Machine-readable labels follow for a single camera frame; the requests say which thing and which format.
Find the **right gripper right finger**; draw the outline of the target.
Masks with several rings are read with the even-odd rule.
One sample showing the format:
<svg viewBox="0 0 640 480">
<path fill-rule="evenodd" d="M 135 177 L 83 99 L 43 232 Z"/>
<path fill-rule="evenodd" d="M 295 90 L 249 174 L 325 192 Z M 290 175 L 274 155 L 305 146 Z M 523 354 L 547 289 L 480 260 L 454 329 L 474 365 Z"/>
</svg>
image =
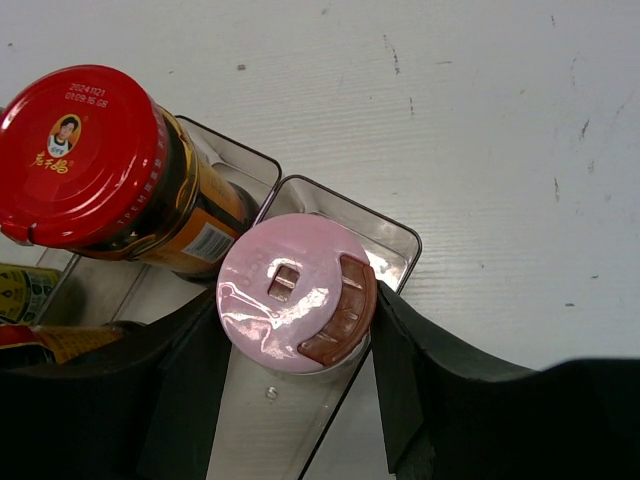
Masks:
<svg viewBox="0 0 640 480">
<path fill-rule="evenodd" d="M 639 363 L 537 371 L 488 354 L 378 288 L 372 352 L 398 479 L 635 479 Z"/>
</svg>

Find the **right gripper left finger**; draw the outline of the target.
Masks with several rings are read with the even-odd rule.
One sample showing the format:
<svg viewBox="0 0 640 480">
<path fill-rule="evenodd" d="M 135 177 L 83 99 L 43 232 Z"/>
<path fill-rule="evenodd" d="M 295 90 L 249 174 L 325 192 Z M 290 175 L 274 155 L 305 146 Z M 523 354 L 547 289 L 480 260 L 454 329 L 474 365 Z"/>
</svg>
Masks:
<svg viewBox="0 0 640 480">
<path fill-rule="evenodd" d="M 231 345 L 206 291 L 63 365 L 1 374 L 5 479 L 202 479 Z"/>
</svg>

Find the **red lid jar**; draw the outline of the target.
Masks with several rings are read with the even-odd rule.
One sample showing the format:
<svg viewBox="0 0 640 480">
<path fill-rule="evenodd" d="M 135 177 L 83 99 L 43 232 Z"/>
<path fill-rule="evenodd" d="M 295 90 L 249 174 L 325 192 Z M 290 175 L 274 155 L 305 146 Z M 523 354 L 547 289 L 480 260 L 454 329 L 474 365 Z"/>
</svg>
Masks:
<svg viewBox="0 0 640 480">
<path fill-rule="evenodd" d="M 114 321 L 100 326 L 1 326 L 1 369 L 64 364 L 141 330 L 146 324 Z"/>
<path fill-rule="evenodd" d="M 1 231 L 18 244 L 215 275 L 258 206 L 130 76 L 78 65 L 1 116 Z"/>
</svg>

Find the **small yellow label bottle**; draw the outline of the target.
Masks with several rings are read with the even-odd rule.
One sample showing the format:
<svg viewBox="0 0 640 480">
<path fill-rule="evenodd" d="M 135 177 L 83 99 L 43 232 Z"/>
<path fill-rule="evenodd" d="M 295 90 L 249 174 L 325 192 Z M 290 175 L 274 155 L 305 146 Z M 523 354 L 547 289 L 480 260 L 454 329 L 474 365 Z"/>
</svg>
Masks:
<svg viewBox="0 0 640 480">
<path fill-rule="evenodd" d="M 33 324 L 61 276 L 56 269 L 2 264 L 1 324 Z"/>
</svg>

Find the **pink cap spice bottle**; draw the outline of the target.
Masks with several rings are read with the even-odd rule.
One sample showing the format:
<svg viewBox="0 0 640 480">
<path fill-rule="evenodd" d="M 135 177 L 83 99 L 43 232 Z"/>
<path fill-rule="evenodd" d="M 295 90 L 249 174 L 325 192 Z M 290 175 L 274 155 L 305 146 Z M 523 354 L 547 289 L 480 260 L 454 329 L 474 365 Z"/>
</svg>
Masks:
<svg viewBox="0 0 640 480">
<path fill-rule="evenodd" d="M 227 254 L 216 302 L 229 340 L 264 369 L 336 377 L 366 347 L 377 280 L 358 236 L 316 214 L 259 223 Z"/>
</svg>

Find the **clear three-slot organizer tray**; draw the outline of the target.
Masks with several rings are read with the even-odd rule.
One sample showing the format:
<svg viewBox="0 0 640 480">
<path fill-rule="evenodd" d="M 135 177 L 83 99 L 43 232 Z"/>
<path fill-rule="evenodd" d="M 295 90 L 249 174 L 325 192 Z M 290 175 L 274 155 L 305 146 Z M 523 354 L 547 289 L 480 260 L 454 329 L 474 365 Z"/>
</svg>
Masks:
<svg viewBox="0 0 640 480">
<path fill-rule="evenodd" d="M 261 207 L 211 288 L 64 364 L 1 374 L 5 479 L 241 479 L 281 445 L 298 476 L 369 351 L 378 285 L 400 291 L 418 235 L 191 119 Z"/>
</svg>

